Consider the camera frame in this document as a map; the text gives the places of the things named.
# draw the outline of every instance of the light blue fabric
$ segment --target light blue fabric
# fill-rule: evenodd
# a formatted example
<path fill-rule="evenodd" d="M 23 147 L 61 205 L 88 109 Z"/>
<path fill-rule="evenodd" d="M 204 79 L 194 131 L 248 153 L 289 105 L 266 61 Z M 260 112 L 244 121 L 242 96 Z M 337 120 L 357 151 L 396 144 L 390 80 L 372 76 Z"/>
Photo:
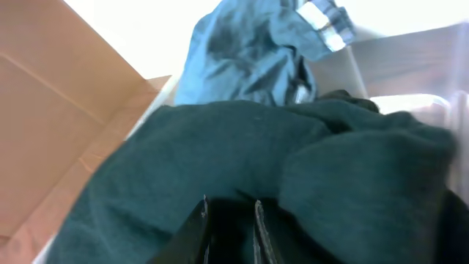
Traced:
<path fill-rule="evenodd" d="M 298 84 L 309 90 L 306 101 L 313 101 L 316 86 L 306 60 L 317 61 L 330 50 L 296 5 L 223 0 L 193 30 L 174 103 L 252 100 L 283 106 L 293 102 Z"/>

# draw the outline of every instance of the clear plastic bin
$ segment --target clear plastic bin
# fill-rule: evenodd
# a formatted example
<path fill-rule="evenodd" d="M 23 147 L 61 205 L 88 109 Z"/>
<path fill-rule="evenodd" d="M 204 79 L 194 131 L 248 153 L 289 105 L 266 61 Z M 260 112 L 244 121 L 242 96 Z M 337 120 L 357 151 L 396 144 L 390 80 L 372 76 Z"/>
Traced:
<path fill-rule="evenodd" d="M 441 40 L 440 43 L 430 44 L 439 45 L 432 47 L 434 51 L 437 51 L 432 53 L 430 48 L 427 48 L 426 41 L 438 40 Z M 325 62 L 312 63 L 311 68 L 317 79 L 319 93 L 345 89 L 355 97 L 372 100 L 380 107 L 383 114 L 409 111 L 421 122 L 452 130 L 459 140 L 460 148 L 447 184 L 466 203 L 469 203 L 469 86 L 465 86 L 469 80 L 469 24 L 462 23 L 431 32 L 393 37 L 392 40 L 371 41 L 374 43 L 356 43 L 326 58 Z M 393 54 L 389 56 L 402 57 L 386 57 L 383 53 L 394 49 L 395 45 L 400 45 L 399 48 L 402 49 L 403 54 L 390 51 Z M 355 52 L 356 48 L 360 49 L 359 58 L 356 58 L 358 56 Z M 394 83 L 401 85 L 395 87 L 392 85 L 393 77 L 389 77 L 387 81 L 374 83 L 373 78 L 363 79 L 363 68 L 368 71 L 367 73 L 376 72 L 374 76 L 379 78 L 380 74 L 384 74 L 377 73 L 380 67 L 398 65 L 396 69 L 389 70 L 398 72 L 399 68 L 405 69 L 412 64 L 406 61 L 407 58 L 415 59 L 415 57 L 420 60 L 424 57 L 429 61 L 428 67 L 432 69 L 428 70 L 427 65 L 421 63 L 423 70 L 421 73 L 415 73 L 414 76 L 397 73 L 396 75 L 401 80 Z M 413 87 L 412 81 L 416 79 L 424 84 L 426 80 L 433 83 L 425 85 L 420 83 Z"/>

